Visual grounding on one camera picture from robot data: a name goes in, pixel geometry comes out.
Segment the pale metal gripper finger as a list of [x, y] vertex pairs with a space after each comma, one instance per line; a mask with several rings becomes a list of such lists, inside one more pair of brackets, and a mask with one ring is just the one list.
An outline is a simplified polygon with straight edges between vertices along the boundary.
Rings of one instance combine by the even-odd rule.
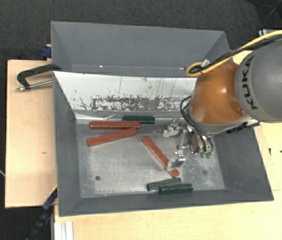
[[172, 169], [180, 168], [186, 161], [186, 156], [182, 151], [177, 151], [174, 155], [168, 160], [167, 169], [171, 171]]
[[182, 129], [182, 124], [172, 122], [163, 130], [162, 136], [164, 138], [176, 136]]

